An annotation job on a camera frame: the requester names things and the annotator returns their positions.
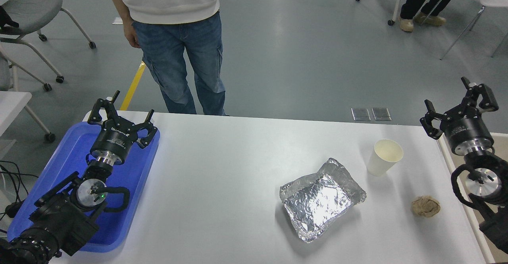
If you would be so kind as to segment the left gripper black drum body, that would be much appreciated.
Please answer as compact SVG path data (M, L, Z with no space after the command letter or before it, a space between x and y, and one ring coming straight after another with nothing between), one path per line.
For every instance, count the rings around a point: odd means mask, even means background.
M102 124L102 129L90 149L90 153L96 159L100 156L115 156L115 165L125 162L130 149L138 139L134 130L134 123L128 120L107 120Z

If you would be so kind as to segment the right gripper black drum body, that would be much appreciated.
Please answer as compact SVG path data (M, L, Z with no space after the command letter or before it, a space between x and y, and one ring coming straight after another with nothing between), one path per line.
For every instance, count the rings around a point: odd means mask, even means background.
M488 150L493 147L493 137L477 107L456 106L444 115L441 130L452 150Z

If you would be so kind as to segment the standing person's right hand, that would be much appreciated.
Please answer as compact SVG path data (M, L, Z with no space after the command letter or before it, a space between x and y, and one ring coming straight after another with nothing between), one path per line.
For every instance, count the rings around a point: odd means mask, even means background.
M122 19L124 36L131 47L141 48L138 41L137 33L134 29L134 22L135 21L131 18Z

